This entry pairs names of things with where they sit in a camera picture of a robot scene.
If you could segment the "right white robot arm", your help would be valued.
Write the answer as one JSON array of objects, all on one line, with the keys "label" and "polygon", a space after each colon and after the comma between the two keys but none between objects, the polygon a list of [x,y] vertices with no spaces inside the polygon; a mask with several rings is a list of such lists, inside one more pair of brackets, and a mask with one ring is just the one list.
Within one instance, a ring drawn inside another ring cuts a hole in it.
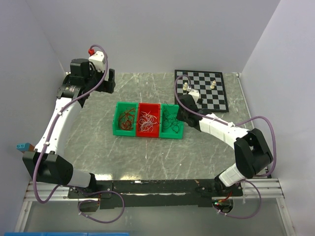
[{"label": "right white robot arm", "polygon": [[177,119],[196,130],[210,134],[232,147],[235,163],[217,175],[214,187],[217,194],[227,195],[232,186],[250,179],[274,160],[263,133],[259,129],[248,130],[228,123],[206,109],[199,109],[192,95],[177,99]]}]

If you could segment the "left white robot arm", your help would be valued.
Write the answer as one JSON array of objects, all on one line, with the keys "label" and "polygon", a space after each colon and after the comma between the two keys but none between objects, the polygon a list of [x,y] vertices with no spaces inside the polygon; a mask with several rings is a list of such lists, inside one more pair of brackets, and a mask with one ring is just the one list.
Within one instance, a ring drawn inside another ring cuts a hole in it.
[{"label": "left white robot arm", "polygon": [[25,151],[23,162],[36,183],[79,187],[85,197],[97,192],[95,175],[75,169],[64,159],[65,142],[75,118],[92,91],[113,93],[115,71],[108,69],[105,55],[98,51],[88,59],[73,59],[57,92],[57,100],[49,124],[34,150]]}]

